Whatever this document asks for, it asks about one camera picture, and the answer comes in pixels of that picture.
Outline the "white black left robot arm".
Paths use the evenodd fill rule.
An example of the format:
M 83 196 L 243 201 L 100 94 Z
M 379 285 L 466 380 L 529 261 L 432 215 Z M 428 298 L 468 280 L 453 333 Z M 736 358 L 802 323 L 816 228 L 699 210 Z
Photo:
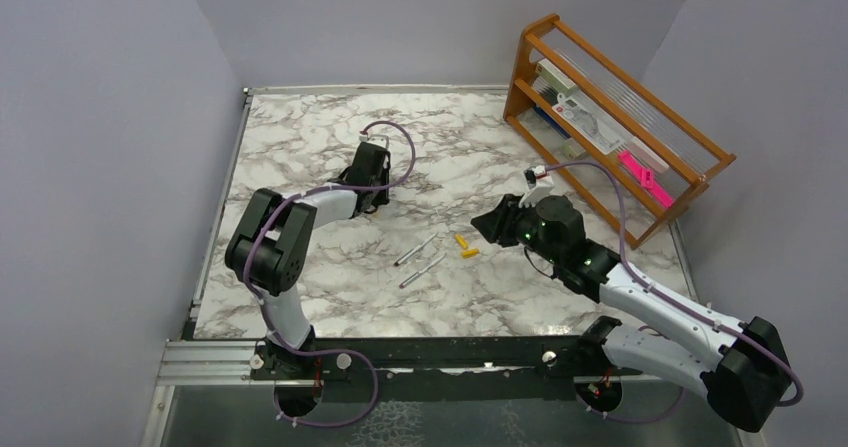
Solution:
M 296 288 L 312 233 L 386 205 L 390 167 L 387 148 L 362 142 L 352 165 L 311 195 L 256 190 L 237 224 L 225 265 L 260 301 L 267 338 L 279 346 L 276 363 L 290 377 L 306 375 L 314 364 L 313 328 Z

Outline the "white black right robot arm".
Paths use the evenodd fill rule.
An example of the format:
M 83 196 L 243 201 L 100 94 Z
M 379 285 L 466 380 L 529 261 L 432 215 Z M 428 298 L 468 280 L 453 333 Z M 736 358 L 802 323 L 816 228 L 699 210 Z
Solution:
M 600 374 L 631 368 L 660 377 L 705 399 L 734 427 L 756 433 L 780 406 L 792 378 L 777 328 L 754 317 L 717 313 L 650 279 L 613 250 L 586 236 L 583 217 L 565 196 L 523 207 L 505 195 L 472 219 L 489 243 L 520 246 L 552 266 L 570 291 L 642 320 L 652 337 L 611 318 L 598 319 L 577 347 L 579 365 Z

